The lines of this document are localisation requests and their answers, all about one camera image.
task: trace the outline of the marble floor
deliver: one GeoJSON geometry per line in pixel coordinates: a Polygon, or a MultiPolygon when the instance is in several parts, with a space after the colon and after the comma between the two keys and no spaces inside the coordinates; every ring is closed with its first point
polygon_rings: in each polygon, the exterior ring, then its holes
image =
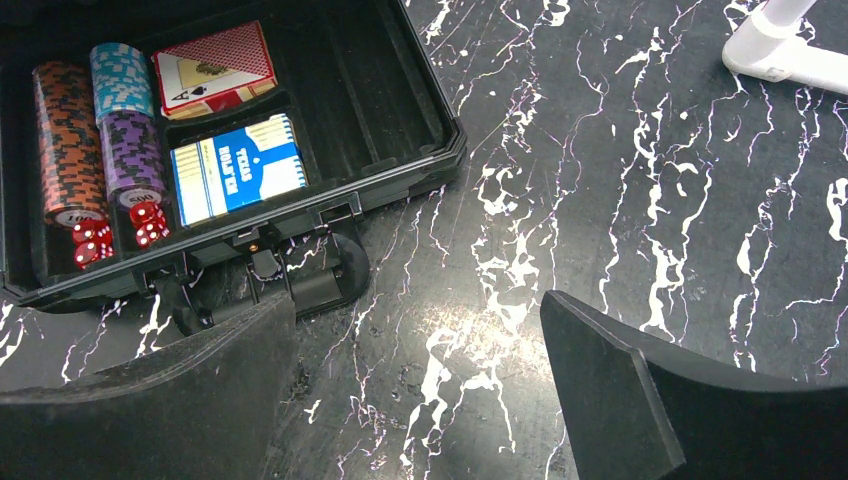
{"type": "MultiPolygon", "coordinates": [[[[548,289],[739,368],[848,380],[848,102],[724,69],[756,2],[405,3],[470,158],[447,187],[367,215],[371,286],[299,325],[266,478],[576,479],[539,325],[548,289]]],[[[842,8],[819,2],[804,35],[848,51],[842,8]]],[[[243,291],[237,271],[195,289],[243,291]]],[[[156,307],[4,306],[0,389],[180,338],[156,307]]]]}

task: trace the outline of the stack of poker chips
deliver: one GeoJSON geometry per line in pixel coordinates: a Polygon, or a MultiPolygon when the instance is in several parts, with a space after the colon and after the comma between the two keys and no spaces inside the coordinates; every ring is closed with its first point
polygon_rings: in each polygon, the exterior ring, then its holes
{"type": "Polygon", "coordinates": [[[144,56],[129,45],[104,43],[91,50],[89,60],[109,202],[129,210],[167,201],[144,56]]]}
{"type": "Polygon", "coordinates": [[[73,227],[107,217],[88,71],[52,61],[33,72],[44,220],[73,227]]]}

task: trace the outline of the red dice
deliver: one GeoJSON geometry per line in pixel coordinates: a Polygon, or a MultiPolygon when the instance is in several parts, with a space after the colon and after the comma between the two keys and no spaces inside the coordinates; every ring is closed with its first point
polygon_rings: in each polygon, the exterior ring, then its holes
{"type": "Polygon", "coordinates": [[[109,258],[114,254],[115,251],[112,248],[112,245],[99,242],[87,242],[77,246],[77,249],[74,251],[74,262],[76,262],[78,267],[85,269],[85,267],[92,263],[104,258],[109,258]]]}
{"type": "Polygon", "coordinates": [[[165,212],[157,203],[141,202],[130,209],[130,221],[135,228],[153,221],[165,223],[165,212]]]}
{"type": "Polygon", "coordinates": [[[130,210],[130,220],[136,228],[135,241],[141,248],[171,234],[165,212],[158,204],[142,202],[130,210]]]}
{"type": "Polygon", "coordinates": [[[171,234],[165,222],[145,223],[135,232],[135,241],[141,248],[147,248],[151,243],[171,234]]]}
{"type": "Polygon", "coordinates": [[[112,228],[106,220],[88,218],[74,225],[71,231],[74,243],[81,245],[88,242],[112,245],[112,228]]]}

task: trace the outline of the black carrying case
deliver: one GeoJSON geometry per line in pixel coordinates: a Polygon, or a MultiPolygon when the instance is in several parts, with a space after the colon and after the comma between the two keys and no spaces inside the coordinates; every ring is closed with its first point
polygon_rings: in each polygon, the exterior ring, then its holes
{"type": "MultiPolygon", "coordinates": [[[[209,312],[193,304],[184,285],[200,269],[244,257],[260,279],[285,277],[279,245],[314,231],[329,235],[335,260],[285,284],[298,316],[338,306],[368,284],[356,233],[363,212],[440,187],[457,175],[466,152],[465,134],[401,0],[11,2],[0,14],[0,281],[16,305],[71,312],[158,293],[184,333],[192,333],[245,307],[209,312]],[[261,22],[278,87],[199,119],[159,116],[163,152],[284,112],[309,186],[175,228],[147,250],[135,244],[128,216],[111,207],[115,255],[79,270],[70,235],[41,215],[33,67],[57,59],[87,66],[89,50],[104,42],[132,45],[149,61],[161,48],[252,20],[261,22]]],[[[173,190],[167,158],[165,164],[173,190]]],[[[176,202],[166,213],[176,227],[176,202]]]]}

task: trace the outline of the white plastic stand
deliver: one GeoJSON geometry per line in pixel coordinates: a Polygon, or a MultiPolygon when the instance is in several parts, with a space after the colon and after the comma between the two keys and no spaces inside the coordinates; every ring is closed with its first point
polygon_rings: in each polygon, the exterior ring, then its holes
{"type": "Polygon", "coordinates": [[[848,55],[811,47],[798,36],[816,0],[769,0],[758,5],[724,45],[730,71],[779,82],[791,80],[848,94],[848,55]]]}

